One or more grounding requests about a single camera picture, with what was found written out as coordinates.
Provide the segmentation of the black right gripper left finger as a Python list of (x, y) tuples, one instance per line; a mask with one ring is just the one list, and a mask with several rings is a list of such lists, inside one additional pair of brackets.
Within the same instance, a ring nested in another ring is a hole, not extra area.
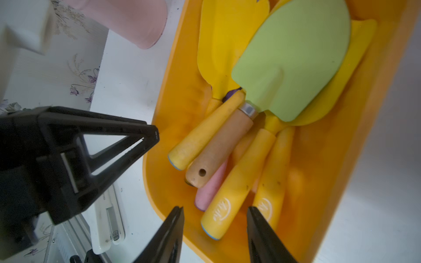
[(134, 263), (178, 263), (182, 252), (184, 209), (175, 206)]

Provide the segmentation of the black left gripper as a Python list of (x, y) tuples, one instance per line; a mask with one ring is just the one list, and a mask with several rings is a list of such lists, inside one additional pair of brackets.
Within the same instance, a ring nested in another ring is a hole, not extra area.
[(36, 243), (33, 218), (87, 210), (160, 141), (145, 121), (67, 107), (1, 117), (1, 259)]

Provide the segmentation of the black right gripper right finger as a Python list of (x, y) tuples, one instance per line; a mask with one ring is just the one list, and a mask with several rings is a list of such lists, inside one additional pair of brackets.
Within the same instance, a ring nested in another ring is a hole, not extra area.
[(247, 234), (251, 263), (297, 263), (257, 207), (248, 208)]

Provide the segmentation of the purple shovel pink handle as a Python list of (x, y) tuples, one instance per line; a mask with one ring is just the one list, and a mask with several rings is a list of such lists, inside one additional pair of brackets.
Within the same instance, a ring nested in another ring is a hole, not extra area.
[(233, 149), (234, 145), (231, 142), (228, 146), (220, 146), (220, 144), (227, 143), (229, 133), (235, 130), (232, 120), (236, 113), (237, 110), (230, 114), (228, 120), (224, 122), (194, 162), (196, 168), (205, 170), (200, 177), (208, 179), (208, 182), (196, 193), (195, 206), (201, 211), (207, 210), (222, 184), (228, 164), (228, 160), (222, 161), (222, 158), (228, 157), (228, 150)]

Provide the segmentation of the yellow plastic storage box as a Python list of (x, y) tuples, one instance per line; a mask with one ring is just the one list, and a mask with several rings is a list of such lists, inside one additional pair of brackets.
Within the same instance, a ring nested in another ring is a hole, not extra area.
[[(291, 165), (303, 176), (303, 193), (285, 205), (277, 236), (301, 263), (313, 261), (342, 198), (368, 132), (409, 41), (420, 1), (348, 1), (355, 19), (375, 19), (376, 34), (335, 107), (321, 120), (297, 129)], [(248, 196), (227, 234), (215, 241), (200, 225), (195, 190), (172, 167), (169, 151), (203, 119), (210, 87), (197, 67), (201, 1), (186, 1), (175, 34), (155, 109), (160, 142), (145, 156), (143, 179), (148, 199), (162, 219), (175, 206), (184, 209), (184, 242), (208, 263), (247, 263)]]

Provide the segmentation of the light green shovel wooden handle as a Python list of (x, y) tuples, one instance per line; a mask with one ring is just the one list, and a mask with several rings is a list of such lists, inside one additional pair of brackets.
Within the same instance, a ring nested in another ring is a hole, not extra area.
[(205, 186), (259, 113), (295, 120), (339, 70), (350, 34), (345, 1), (289, 1), (278, 7), (231, 72), (243, 98), (230, 98), (200, 125), (204, 142), (185, 180)]

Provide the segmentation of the yellow shovel yellow handle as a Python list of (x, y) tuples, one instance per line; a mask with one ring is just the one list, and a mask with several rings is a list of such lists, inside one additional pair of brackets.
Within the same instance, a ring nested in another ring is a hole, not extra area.
[(231, 71), (269, 12), (269, 1), (202, 2), (197, 65), (212, 88), (210, 105), (214, 111), (169, 152), (175, 169), (185, 170), (244, 101), (242, 94), (232, 102), (222, 99), (239, 87)]

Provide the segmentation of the white remote control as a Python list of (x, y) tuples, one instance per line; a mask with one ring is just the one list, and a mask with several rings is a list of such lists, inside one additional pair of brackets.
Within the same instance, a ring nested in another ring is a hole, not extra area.
[(125, 229), (113, 186), (93, 203), (90, 215), (89, 228), (94, 254), (103, 254), (125, 240)]

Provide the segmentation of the pink pen holder cup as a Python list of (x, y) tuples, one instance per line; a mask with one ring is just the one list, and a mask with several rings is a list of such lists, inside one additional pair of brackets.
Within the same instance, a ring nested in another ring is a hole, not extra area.
[(140, 49), (154, 46), (167, 22), (165, 1), (71, 0), (65, 3)]

